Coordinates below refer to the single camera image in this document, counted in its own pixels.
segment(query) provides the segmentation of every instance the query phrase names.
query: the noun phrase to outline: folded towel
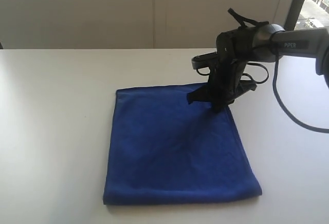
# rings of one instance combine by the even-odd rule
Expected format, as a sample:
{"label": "folded towel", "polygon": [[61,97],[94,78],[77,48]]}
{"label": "folded towel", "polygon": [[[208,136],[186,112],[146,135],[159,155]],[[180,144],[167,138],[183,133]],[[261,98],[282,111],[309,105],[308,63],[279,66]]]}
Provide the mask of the folded towel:
{"label": "folded towel", "polygon": [[228,107],[187,104],[202,84],[116,92],[104,204],[229,202],[259,196]]}

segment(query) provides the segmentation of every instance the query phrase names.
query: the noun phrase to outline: white table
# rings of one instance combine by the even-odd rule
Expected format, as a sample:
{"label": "white table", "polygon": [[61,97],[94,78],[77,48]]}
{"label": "white table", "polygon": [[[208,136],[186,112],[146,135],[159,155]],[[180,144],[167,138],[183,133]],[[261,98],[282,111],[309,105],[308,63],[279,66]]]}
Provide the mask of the white table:
{"label": "white table", "polygon": [[[116,89],[206,81],[190,59],[211,51],[0,51],[0,223],[328,223],[329,135],[290,121],[271,81],[231,105],[263,196],[229,204],[102,204]],[[314,64],[283,58],[279,92],[301,120],[329,127],[329,89]]]}

